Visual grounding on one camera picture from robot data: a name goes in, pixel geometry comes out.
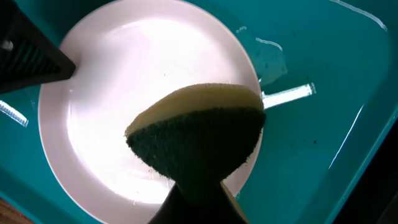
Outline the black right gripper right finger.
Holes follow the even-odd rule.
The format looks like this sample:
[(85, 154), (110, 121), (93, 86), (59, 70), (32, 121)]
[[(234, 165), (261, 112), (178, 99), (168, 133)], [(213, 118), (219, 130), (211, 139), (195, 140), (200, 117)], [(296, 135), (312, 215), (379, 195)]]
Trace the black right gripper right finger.
[(208, 223), (248, 223), (248, 218), (223, 182), (210, 201), (200, 206), (200, 210)]

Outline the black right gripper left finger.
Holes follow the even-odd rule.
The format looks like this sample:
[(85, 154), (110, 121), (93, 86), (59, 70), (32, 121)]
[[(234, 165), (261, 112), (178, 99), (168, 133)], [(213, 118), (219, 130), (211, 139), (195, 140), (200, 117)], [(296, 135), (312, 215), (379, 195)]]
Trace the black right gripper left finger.
[(177, 185), (174, 185), (158, 212), (148, 224), (183, 224), (195, 223), (198, 212), (191, 206), (180, 193)]

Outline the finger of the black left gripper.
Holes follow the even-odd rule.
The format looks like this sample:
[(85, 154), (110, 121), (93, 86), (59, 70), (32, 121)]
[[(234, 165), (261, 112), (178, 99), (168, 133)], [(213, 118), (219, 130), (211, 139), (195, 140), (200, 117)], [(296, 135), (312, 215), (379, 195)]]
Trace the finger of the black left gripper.
[(66, 80), (75, 69), (15, 1), (1, 0), (1, 93)]

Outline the green yellow sponge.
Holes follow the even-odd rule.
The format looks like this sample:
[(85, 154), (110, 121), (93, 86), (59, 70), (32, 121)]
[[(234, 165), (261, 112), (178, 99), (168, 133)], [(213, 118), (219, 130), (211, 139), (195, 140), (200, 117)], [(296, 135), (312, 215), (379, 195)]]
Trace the green yellow sponge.
[(254, 152), (265, 120), (261, 97), (248, 87), (205, 83), (165, 96), (140, 113), (125, 136), (132, 152), (172, 179), (195, 207), (195, 223), (208, 223), (200, 206)]

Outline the white plate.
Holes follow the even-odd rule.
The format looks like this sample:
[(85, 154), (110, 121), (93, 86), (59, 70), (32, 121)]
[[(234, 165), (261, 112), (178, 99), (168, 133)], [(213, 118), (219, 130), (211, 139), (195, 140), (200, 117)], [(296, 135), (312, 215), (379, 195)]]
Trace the white plate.
[(139, 113), (197, 83), (261, 90), (232, 32), (184, 1), (109, 3), (73, 27), (60, 48), (76, 70), (41, 86), (40, 138), (63, 190), (103, 223), (147, 223), (173, 184), (126, 144)]

